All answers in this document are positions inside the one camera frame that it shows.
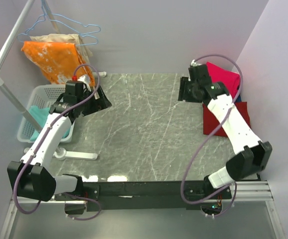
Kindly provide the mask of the dark red t shirt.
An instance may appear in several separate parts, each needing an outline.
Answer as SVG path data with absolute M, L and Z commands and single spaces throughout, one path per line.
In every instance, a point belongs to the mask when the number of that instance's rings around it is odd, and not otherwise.
M 247 102 L 237 102 L 235 103 L 237 110 L 246 121 L 247 125 L 251 127 L 250 117 L 248 114 Z M 216 117 L 210 112 L 210 110 L 204 105 L 203 106 L 203 134 L 209 135 L 216 126 L 219 125 Z

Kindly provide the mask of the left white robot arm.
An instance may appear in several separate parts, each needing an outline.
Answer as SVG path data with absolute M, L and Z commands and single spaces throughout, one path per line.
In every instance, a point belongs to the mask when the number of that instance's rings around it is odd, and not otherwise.
M 52 176 L 48 167 L 62 137 L 78 117 L 111 105 L 100 85 L 91 89 L 83 81 L 68 81 L 64 92 L 51 105 L 46 123 L 32 147 L 20 161 L 12 161 L 7 167 L 13 199 L 24 197 L 47 202 L 62 193 L 72 200 L 81 199 L 84 186 L 80 176 Z

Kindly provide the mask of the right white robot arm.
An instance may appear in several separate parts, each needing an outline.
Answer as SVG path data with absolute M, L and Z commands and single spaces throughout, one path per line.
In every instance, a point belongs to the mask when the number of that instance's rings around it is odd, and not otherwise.
M 206 177 L 203 193 L 214 199 L 221 187 L 263 171 L 273 148 L 251 130 L 224 83 L 212 82 L 205 64 L 192 63 L 188 70 L 189 78 L 180 83 L 179 100 L 202 102 L 222 124 L 235 153 L 224 167 Z

